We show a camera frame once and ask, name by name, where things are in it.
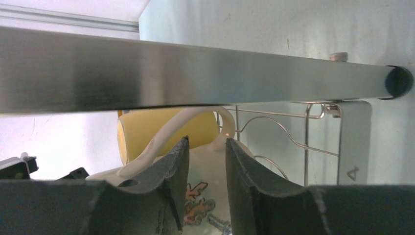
white handle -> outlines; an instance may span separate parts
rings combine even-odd
[[[222,117],[222,131],[219,136],[210,144],[213,150],[225,148],[226,138],[233,137],[236,132],[235,121],[232,114],[222,106],[205,106],[184,108],[170,119],[151,139],[143,152],[130,163],[122,167],[117,175],[124,178],[131,178],[150,166],[167,141],[187,122],[195,116],[204,112],[217,112]]]

stainless steel bar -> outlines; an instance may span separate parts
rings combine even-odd
[[[324,105],[321,104],[322,111],[319,115],[310,115],[310,119],[321,119],[324,117]],[[245,113],[254,113],[254,114],[270,114],[270,115],[277,115],[277,116],[286,116],[286,117],[292,117],[292,118],[305,118],[305,115],[303,114],[287,114],[287,113],[276,113],[276,112],[266,112],[266,111],[256,111],[256,110],[248,110],[248,109],[239,109],[240,112]]]
[[[0,113],[391,97],[392,69],[0,27]]]
[[[305,137],[304,145],[309,145],[309,131],[310,131],[310,112],[313,104],[308,104],[305,110]],[[308,186],[308,149],[304,149],[304,186]]]
[[[220,115],[219,113],[216,113],[216,123],[218,124],[218,133],[220,133],[220,129],[222,126],[220,125]]]

dish rack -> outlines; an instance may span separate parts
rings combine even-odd
[[[288,136],[289,140],[295,144],[296,146],[303,148],[304,149],[304,185],[307,186],[308,185],[308,169],[309,169],[309,151],[317,151],[320,153],[324,153],[330,156],[334,156],[336,158],[339,158],[340,156],[340,145],[341,143],[339,142],[337,149],[339,150],[338,152],[330,152],[327,150],[323,150],[320,148],[314,148],[312,146],[309,145],[310,142],[310,120],[311,119],[315,119],[315,120],[321,120],[323,118],[327,118],[327,117],[333,117],[333,118],[339,118],[340,119],[340,136],[342,134],[342,129],[341,129],[341,123],[342,123],[342,117],[343,117],[343,111],[342,108],[339,104],[335,103],[335,102],[295,102],[296,104],[305,104],[306,108],[304,111],[304,114],[292,114],[292,113],[278,113],[278,112],[266,112],[266,111],[257,111],[257,110],[250,110],[250,109],[240,109],[239,105],[235,105],[234,108],[227,108],[229,111],[233,111],[234,112],[234,117],[235,117],[235,123],[236,123],[236,139],[238,141],[241,141],[241,133],[246,129],[246,127],[253,121],[256,119],[267,119],[271,122],[273,122],[273,124],[278,125]],[[319,106],[321,111],[320,114],[318,115],[311,115],[311,109],[313,106]],[[255,117],[250,118],[248,121],[245,122],[245,124],[240,122],[240,113],[253,113],[253,114],[258,114]],[[285,117],[291,117],[291,118],[302,118],[304,119],[304,140],[303,143],[301,143],[301,141],[297,141],[294,139],[294,137],[291,135],[290,131],[279,121],[277,121],[275,118],[269,117],[269,116],[285,116]],[[218,124],[218,128],[220,130],[221,126],[221,119],[219,114],[216,114],[216,119],[217,119],[217,124]],[[255,155],[256,159],[264,159],[266,161],[268,161],[272,166],[274,166],[281,174],[282,176],[289,180],[287,174],[284,172],[284,170],[277,164],[275,163],[275,161],[273,161],[272,159],[270,159],[267,156],[261,156],[261,155]]]

black end cap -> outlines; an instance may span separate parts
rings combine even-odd
[[[391,98],[380,98],[381,100],[391,100],[406,95],[414,84],[412,73],[400,66],[388,65],[394,69],[388,74],[385,80],[386,90],[391,94]]]

screw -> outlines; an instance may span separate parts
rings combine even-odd
[[[326,105],[324,110],[327,114],[333,115],[333,118],[340,118],[340,110],[339,107],[335,105]]]
[[[330,54],[331,61],[347,62],[349,54],[347,52],[337,52]]]

